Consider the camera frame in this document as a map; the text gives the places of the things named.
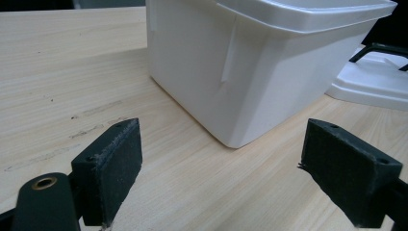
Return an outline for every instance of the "white object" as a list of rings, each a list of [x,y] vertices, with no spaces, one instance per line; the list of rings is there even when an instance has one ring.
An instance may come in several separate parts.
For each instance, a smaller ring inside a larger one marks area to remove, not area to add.
[[[388,0],[149,0],[150,75],[241,147],[322,96]]]
[[[404,57],[370,52],[357,63],[348,62],[326,94],[353,103],[408,111],[408,72],[398,70],[407,64]]]

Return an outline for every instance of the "light wood tabletop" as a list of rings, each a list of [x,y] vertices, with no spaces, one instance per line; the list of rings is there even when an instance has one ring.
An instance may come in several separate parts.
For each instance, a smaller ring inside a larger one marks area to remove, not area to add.
[[[114,230],[354,230],[297,168],[310,117],[408,165],[408,112],[326,95],[227,148],[152,80],[146,56],[144,8],[0,13],[0,213],[25,182],[69,173],[110,125],[133,117],[143,165]]]

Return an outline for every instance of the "textured black surface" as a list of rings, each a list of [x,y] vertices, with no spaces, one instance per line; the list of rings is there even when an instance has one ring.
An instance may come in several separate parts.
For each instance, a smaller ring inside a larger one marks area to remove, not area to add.
[[[356,227],[379,228],[379,192],[398,179],[402,163],[337,125],[309,119],[299,167]]]
[[[110,226],[141,168],[139,121],[109,128],[72,161],[72,179],[85,190],[85,225]]]

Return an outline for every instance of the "white bucket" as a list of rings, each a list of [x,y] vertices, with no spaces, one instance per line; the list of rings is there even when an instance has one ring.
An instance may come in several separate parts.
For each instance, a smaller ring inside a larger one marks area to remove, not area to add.
[[[149,0],[150,75],[241,147],[322,96],[388,0]]]

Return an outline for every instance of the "wooden table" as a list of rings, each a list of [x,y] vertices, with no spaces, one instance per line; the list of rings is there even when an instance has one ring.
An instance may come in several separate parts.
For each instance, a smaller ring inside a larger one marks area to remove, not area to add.
[[[253,143],[223,146],[149,77],[145,30],[144,8],[0,13],[0,212],[26,181],[69,173],[75,156],[131,117],[144,162],[114,230],[353,230],[296,168],[309,117],[408,164],[407,112],[325,95]]]

